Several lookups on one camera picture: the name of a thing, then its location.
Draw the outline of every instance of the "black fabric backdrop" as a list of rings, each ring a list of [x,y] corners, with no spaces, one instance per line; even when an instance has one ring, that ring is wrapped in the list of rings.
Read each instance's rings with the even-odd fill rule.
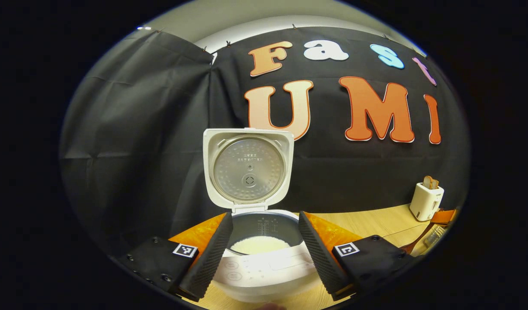
[[[349,59],[312,61],[304,43],[330,40]],[[252,49],[290,41],[277,71],[252,78]],[[385,65],[370,48],[396,52],[404,69]],[[433,86],[412,57],[437,81]],[[121,255],[149,236],[170,237],[224,212],[205,188],[202,133],[206,128],[248,126],[246,91],[273,86],[270,118],[290,123],[287,82],[308,79],[311,125],[295,142],[287,196],[270,208],[298,212],[350,212],[410,202],[424,175],[440,181],[441,206],[465,200],[470,140],[463,108],[434,63],[398,43],[361,31],[309,27],[251,37],[212,56],[168,33],[136,31],[113,47],[87,74],[71,101],[60,160],[71,205],[87,231],[111,255]],[[365,78],[382,98],[387,83],[408,90],[413,143],[376,133],[349,141],[351,110],[339,78]],[[442,141],[429,142],[424,94],[436,98]]]

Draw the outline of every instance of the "letter cutout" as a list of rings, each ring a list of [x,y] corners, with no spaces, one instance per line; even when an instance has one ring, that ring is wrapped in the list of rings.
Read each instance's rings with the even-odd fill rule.
[[[252,55],[252,58],[255,62],[255,68],[251,71],[252,77],[260,76],[264,73],[276,71],[281,68],[282,64],[274,62],[273,59],[277,58],[283,60],[287,57],[287,52],[284,48],[288,49],[292,47],[293,44],[289,41],[282,41],[279,43],[274,43],[259,47],[248,52],[249,55]]]
[[[384,62],[386,65],[389,65],[394,68],[403,69],[404,63],[398,58],[398,55],[388,47],[383,47],[382,45],[372,44],[372,51],[379,55],[379,59]]]
[[[304,47],[307,48],[304,51],[304,57],[311,60],[346,60],[348,59],[348,54],[343,52],[339,44],[333,41],[327,40],[316,40],[310,41],[304,44]]]
[[[345,137],[353,141],[368,141],[373,132],[367,126],[369,116],[379,139],[384,139],[390,121],[394,128],[390,139],[397,143],[412,143],[415,135],[411,130],[410,111],[407,106],[407,90],[396,83],[386,85],[385,97],[381,101],[371,85],[359,77],[342,77],[339,84],[348,90],[352,111],[352,125],[345,131]]]
[[[301,80],[286,83],[283,89],[291,94],[293,118],[289,125],[276,127],[270,119],[270,97],[276,92],[272,86],[254,88],[245,93],[248,100],[248,127],[256,129],[286,130],[300,139],[310,127],[310,102],[308,91],[314,87],[312,81]]]
[[[429,141],[433,144],[440,144],[440,125],[438,124],[438,104],[431,95],[424,95],[425,102],[429,106],[429,113],[431,114],[431,133],[429,134]]]
[[[427,79],[429,79],[429,81],[431,81],[431,83],[436,86],[436,81],[435,79],[433,79],[433,77],[429,74],[429,71],[427,69],[427,67],[425,67],[424,64],[421,63],[421,61],[419,61],[419,59],[417,58],[412,58],[413,61],[415,61],[417,63],[417,65],[419,65],[419,68],[421,68],[421,70],[423,71],[423,73],[425,74],[425,76],[427,77]]]

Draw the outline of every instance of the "white rice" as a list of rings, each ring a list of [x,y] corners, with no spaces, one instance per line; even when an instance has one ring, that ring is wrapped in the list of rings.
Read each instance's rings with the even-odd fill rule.
[[[246,238],[236,242],[231,246],[233,251],[249,255],[266,253],[286,248],[289,248],[288,243],[281,239],[270,236],[256,236]]]

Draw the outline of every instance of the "button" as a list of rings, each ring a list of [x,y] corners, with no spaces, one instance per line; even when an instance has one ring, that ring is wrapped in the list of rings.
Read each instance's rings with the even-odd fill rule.
[[[242,275],[240,273],[228,273],[226,277],[231,281],[239,281],[241,280]]]
[[[235,263],[234,261],[229,261],[228,263],[226,263],[225,266],[228,269],[237,269],[237,267],[239,267],[239,264]]]

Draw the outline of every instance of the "orange letter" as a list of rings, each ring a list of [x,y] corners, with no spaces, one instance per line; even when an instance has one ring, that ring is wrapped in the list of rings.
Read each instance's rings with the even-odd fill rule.
[[[431,141],[431,143],[433,144],[439,144],[441,138],[440,125],[438,125],[438,104],[435,98],[431,95],[425,95],[423,97],[425,98],[425,102],[427,102],[427,105],[429,106],[429,113],[431,114],[431,134],[429,135],[429,141]]]
[[[287,52],[285,49],[282,49],[282,47],[289,48],[292,46],[293,44],[291,42],[282,41],[248,52],[249,55],[252,55],[252,58],[255,61],[255,68],[251,71],[251,76],[257,77],[261,74],[276,71],[281,68],[281,63],[276,63],[273,59],[277,58],[279,60],[284,60],[287,57]]]
[[[312,81],[294,81],[286,83],[283,89],[291,93],[293,118],[285,127],[272,125],[270,119],[270,96],[276,89],[272,86],[254,88],[245,93],[248,100],[248,127],[256,129],[286,130],[293,133],[295,140],[300,139],[310,127],[310,103],[308,90],[314,87]]]
[[[339,83],[348,90],[352,108],[352,125],[345,131],[349,140],[367,141],[373,133],[367,127],[366,114],[371,119],[377,136],[386,136],[390,120],[394,118],[394,129],[390,139],[398,143],[412,143],[415,135],[411,130],[410,111],[407,107],[407,90],[396,83],[386,85],[385,97],[381,101],[371,85],[359,77],[342,77]]]

